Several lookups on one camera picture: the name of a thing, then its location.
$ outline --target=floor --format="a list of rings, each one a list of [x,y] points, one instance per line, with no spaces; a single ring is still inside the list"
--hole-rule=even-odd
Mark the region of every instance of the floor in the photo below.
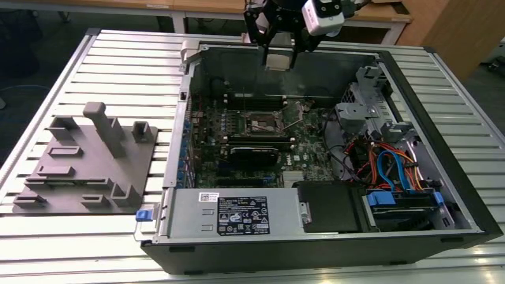
[[[29,77],[13,79],[0,73],[0,90],[14,85],[41,85],[50,87],[56,81],[68,59],[78,45],[85,30],[100,27],[112,30],[171,31],[169,18],[132,15],[70,14],[70,22],[64,24],[56,12],[40,11],[36,18],[44,34],[32,43],[40,70]],[[242,21],[213,20],[198,22],[189,19],[189,32],[218,35],[238,35],[245,30]],[[465,82],[474,99],[486,111],[495,125],[505,132],[505,78],[489,73],[479,67]],[[41,88],[16,88],[0,92],[6,106],[0,109],[0,165],[37,111],[46,95]]]

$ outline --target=barcode sticker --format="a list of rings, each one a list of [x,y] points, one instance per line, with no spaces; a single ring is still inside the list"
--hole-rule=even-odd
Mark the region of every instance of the barcode sticker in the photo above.
[[[198,195],[198,201],[199,202],[217,202],[218,197],[219,197],[218,192],[201,192]]]
[[[148,8],[160,8],[160,9],[168,9],[169,5],[154,5],[154,4],[146,4]]]

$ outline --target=gray plastic base plate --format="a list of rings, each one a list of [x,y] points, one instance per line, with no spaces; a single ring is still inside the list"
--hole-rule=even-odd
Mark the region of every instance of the gray plastic base plate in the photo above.
[[[142,143],[136,143],[132,127],[121,128],[125,155],[118,158],[113,158],[92,125],[70,129],[73,139],[52,139],[26,182],[30,178],[53,180],[41,182],[40,186],[29,185],[32,189],[24,188],[16,197],[13,213],[53,215],[136,212],[142,202],[157,128],[150,127],[150,141]]]

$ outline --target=warning label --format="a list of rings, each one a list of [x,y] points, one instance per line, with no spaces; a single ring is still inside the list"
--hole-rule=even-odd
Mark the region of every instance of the warning label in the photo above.
[[[219,235],[269,234],[266,197],[218,198],[217,233]]]

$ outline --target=slotted metal platform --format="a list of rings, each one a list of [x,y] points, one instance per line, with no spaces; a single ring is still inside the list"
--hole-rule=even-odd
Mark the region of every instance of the slotted metal platform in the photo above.
[[[54,115],[81,115],[88,101],[108,105],[121,125],[146,120],[160,129],[144,203],[161,198],[174,107],[181,43],[187,38],[238,42],[238,37],[102,30],[86,35],[0,171],[0,282],[82,283],[154,280],[203,283],[502,283],[505,237],[415,264],[278,272],[171,276],[140,249],[153,223],[134,217],[12,217],[12,201],[37,164]],[[418,47],[323,43],[326,47],[387,50],[443,135],[489,210],[505,230],[505,139],[438,56]],[[394,101],[402,114],[403,106]]]

